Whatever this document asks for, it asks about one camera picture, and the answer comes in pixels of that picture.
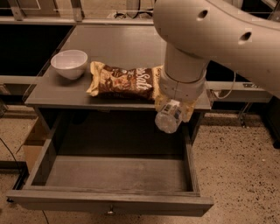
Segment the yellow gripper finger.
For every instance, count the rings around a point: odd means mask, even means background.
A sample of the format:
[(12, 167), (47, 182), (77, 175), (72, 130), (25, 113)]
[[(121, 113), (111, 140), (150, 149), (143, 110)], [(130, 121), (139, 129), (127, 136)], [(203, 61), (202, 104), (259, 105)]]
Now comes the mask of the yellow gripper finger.
[(196, 101), (183, 101), (182, 102), (182, 121), (188, 123), (193, 115)]
[(155, 110), (157, 112), (159, 112), (169, 100), (170, 100), (170, 98), (167, 95), (165, 95), (161, 92), (155, 93), (154, 94)]

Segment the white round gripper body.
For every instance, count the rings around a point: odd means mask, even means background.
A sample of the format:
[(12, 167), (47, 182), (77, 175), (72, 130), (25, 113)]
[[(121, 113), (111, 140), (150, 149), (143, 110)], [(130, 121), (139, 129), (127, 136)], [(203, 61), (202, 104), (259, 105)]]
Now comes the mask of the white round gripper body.
[(201, 66), (185, 66), (168, 70), (166, 66), (159, 78), (161, 92), (179, 102), (197, 100), (205, 89), (206, 69)]

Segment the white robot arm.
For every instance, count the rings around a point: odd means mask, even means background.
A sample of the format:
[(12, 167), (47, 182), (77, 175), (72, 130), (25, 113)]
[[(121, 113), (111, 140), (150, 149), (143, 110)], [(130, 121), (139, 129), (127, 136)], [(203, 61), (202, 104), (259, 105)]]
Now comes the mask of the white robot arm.
[(212, 60), (280, 97), (280, 23), (224, 0), (157, 0), (153, 23), (167, 43), (160, 90), (193, 101)]

